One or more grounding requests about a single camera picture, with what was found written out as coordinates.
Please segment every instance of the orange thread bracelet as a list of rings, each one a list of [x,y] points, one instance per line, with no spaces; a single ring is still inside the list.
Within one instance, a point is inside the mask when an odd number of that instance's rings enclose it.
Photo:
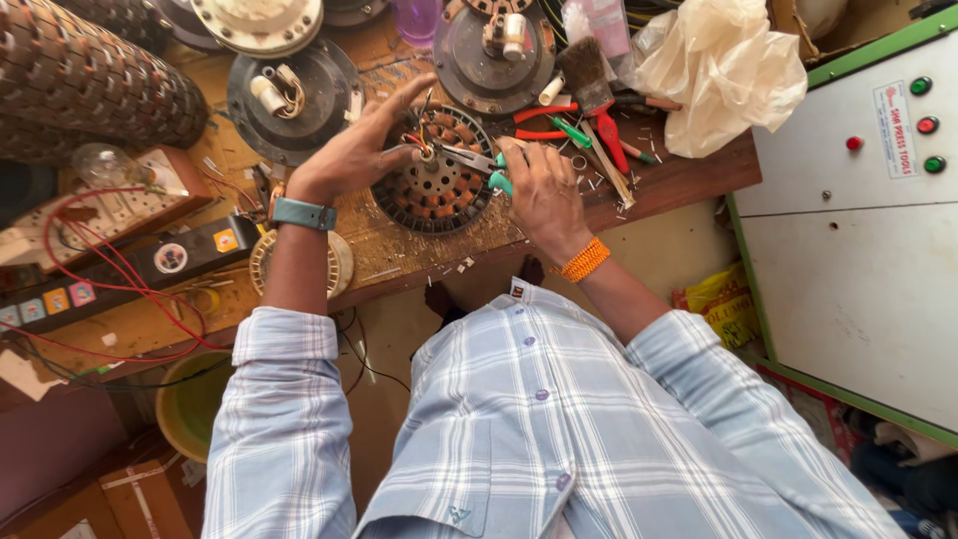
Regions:
[[[609,254],[608,247],[603,245],[599,238],[593,237],[589,244],[562,269],[552,268],[551,271],[558,273],[567,281],[578,283],[604,262]]]

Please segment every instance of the red-handled pliers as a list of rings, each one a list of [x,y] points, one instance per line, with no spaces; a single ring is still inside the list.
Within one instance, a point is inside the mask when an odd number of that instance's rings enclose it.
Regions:
[[[559,106],[538,106],[536,108],[530,108],[529,110],[516,112],[511,120],[502,120],[493,124],[488,124],[485,127],[485,131],[490,136],[508,135],[523,140],[567,138],[567,135],[562,131],[527,131],[525,129],[517,128],[516,124],[521,124],[522,122],[525,122],[533,116],[538,116],[539,114],[572,112],[576,110],[579,110],[579,104],[577,103]]]

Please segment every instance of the glass bulb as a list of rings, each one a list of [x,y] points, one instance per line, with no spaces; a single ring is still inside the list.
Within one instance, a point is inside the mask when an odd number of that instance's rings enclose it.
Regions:
[[[149,183],[149,169],[112,144],[84,144],[73,152],[73,170],[90,187],[105,189],[130,183]]]

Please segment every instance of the shirt sleeve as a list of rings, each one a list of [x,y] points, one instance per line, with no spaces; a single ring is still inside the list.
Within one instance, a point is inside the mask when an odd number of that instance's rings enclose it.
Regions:
[[[865,487],[818,443],[782,393],[722,348],[701,316],[663,315],[632,340],[626,358],[822,536],[904,537]]]
[[[327,316],[260,307],[239,325],[213,426],[204,539],[351,535],[353,423],[337,354]]]

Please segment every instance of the plaid shirt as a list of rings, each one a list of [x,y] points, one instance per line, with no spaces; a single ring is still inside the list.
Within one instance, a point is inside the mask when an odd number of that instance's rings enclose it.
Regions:
[[[623,347],[518,279],[416,353],[357,526],[336,357],[325,316],[260,307],[239,327],[203,537],[549,538],[560,513],[577,539],[904,537],[700,316]]]

